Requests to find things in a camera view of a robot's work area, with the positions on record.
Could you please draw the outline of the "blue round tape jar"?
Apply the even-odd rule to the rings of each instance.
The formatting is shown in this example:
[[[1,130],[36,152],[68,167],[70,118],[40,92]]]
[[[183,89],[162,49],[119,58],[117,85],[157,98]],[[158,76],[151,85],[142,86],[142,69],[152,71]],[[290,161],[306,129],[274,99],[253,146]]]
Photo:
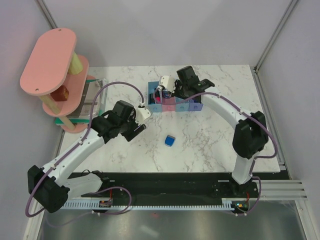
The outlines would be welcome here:
[[[169,90],[163,90],[162,97],[164,99],[170,99],[172,97],[172,92],[170,92]]]

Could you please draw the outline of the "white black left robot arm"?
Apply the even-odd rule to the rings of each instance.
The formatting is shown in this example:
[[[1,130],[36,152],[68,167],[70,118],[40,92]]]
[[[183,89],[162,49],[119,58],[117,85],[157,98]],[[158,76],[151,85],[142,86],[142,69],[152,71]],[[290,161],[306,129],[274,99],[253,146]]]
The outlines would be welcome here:
[[[106,196],[110,185],[95,171],[70,178],[74,170],[92,153],[118,135],[128,142],[146,129],[144,122],[152,113],[145,106],[134,107],[119,100],[113,109],[94,117],[86,131],[67,150],[42,167],[27,172],[30,197],[49,213],[58,211],[68,200],[85,194]]]

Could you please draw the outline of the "blue pencil sharpener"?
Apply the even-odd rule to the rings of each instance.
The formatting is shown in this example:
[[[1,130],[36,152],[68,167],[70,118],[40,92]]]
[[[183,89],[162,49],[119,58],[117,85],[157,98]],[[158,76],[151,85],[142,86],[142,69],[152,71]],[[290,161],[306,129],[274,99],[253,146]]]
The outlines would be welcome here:
[[[167,146],[167,147],[172,147],[173,144],[175,143],[175,140],[176,138],[171,136],[171,135],[167,135],[166,138],[165,138],[165,141],[164,141],[164,144]]]

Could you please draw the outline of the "black pink highlighter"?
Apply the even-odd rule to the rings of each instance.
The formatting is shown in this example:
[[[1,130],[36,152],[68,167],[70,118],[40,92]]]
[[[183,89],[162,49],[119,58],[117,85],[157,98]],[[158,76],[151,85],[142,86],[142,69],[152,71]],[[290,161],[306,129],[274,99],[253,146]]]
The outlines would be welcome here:
[[[155,103],[156,104],[162,103],[162,94],[159,91],[155,93]]]

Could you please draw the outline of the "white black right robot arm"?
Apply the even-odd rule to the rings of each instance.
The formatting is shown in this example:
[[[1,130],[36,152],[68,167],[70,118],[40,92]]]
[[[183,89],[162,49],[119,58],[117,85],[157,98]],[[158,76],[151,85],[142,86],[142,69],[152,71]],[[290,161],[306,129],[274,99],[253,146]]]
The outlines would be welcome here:
[[[178,79],[163,77],[161,82],[173,96],[184,100],[197,99],[221,116],[234,129],[232,147],[236,152],[233,181],[229,191],[235,197],[247,191],[246,183],[252,178],[254,157],[269,141],[266,118],[261,111],[247,111],[223,96],[213,82],[200,80],[191,66],[177,71]]]

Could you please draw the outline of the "black blue highlighter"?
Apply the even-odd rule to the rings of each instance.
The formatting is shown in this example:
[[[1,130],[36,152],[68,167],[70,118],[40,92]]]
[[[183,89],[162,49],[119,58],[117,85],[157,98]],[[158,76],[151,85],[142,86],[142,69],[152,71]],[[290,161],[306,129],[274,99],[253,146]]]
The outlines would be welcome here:
[[[153,94],[152,94],[152,93],[149,95],[149,102],[148,102],[148,104],[149,104],[149,105],[153,105],[153,104],[155,104],[155,99],[154,99],[154,97],[153,97]]]

